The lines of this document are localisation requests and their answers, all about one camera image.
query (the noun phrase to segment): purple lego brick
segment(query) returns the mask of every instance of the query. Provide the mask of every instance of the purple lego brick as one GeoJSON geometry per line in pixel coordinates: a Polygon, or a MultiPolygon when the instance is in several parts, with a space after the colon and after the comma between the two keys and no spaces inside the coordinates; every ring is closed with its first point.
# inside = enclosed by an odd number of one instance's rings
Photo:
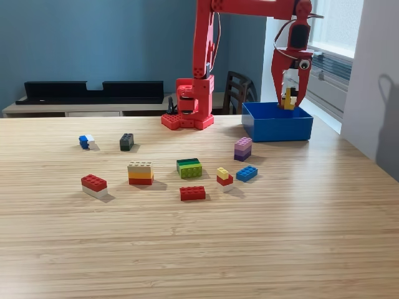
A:
{"type": "Polygon", "coordinates": [[[245,156],[237,156],[236,154],[234,155],[234,160],[240,161],[240,162],[244,162],[245,160],[247,160],[251,155],[251,152],[249,152],[248,154],[246,154],[245,156]]]}
{"type": "Polygon", "coordinates": [[[234,144],[235,150],[245,151],[247,148],[252,146],[252,139],[248,137],[242,137],[239,141],[234,144]]]}
{"type": "Polygon", "coordinates": [[[247,148],[244,151],[240,151],[239,149],[234,149],[234,154],[237,156],[245,156],[246,154],[248,154],[250,151],[252,151],[252,146],[250,146],[249,148],[247,148]]]}

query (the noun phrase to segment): blue plastic bin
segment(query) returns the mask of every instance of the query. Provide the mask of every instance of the blue plastic bin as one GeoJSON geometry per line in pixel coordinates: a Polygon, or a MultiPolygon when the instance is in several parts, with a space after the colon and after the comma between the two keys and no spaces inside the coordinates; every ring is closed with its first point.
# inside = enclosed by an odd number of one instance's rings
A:
{"type": "Polygon", "coordinates": [[[277,103],[243,103],[241,121],[254,142],[309,140],[313,125],[301,107],[284,110],[277,103]]]}

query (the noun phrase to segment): blue lego brick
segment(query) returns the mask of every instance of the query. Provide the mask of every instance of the blue lego brick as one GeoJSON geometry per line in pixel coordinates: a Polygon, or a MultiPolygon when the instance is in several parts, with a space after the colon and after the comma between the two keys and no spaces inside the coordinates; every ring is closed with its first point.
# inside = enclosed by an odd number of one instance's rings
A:
{"type": "Polygon", "coordinates": [[[85,150],[89,148],[88,140],[85,135],[79,137],[79,144],[85,150]]]}
{"type": "Polygon", "coordinates": [[[257,176],[257,168],[253,166],[247,166],[237,172],[236,179],[245,183],[256,176],[257,176]]]}

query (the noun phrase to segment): robotic arm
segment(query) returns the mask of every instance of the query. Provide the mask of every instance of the robotic arm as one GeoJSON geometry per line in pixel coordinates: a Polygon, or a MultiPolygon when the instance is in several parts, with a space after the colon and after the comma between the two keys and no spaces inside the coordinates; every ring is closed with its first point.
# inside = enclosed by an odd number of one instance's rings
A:
{"type": "Polygon", "coordinates": [[[197,16],[194,36],[193,76],[189,79],[176,81],[178,99],[178,114],[163,115],[162,123],[171,130],[179,127],[195,127],[205,129],[213,124],[212,92],[214,76],[210,74],[218,51],[220,38],[213,42],[214,15],[219,13],[247,14],[252,16],[274,17],[287,20],[284,25],[293,23],[289,32],[287,48],[275,51],[272,61],[272,76],[276,88],[279,106],[294,109],[305,97],[312,65],[313,51],[307,50],[310,26],[307,19],[319,17],[311,14],[310,0],[197,0],[197,16]],[[291,88],[284,98],[282,84],[284,72],[288,69],[298,69],[299,90],[291,88]]]}

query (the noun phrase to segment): wooden chair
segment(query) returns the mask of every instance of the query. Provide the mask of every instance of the wooden chair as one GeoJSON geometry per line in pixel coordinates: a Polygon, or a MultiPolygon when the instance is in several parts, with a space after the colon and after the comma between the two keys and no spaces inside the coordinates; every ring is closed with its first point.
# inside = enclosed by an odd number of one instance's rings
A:
{"type": "Polygon", "coordinates": [[[230,114],[230,103],[233,104],[233,114],[242,114],[243,103],[258,101],[255,85],[250,78],[236,72],[228,73],[223,102],[224,115],[230,114]]]}

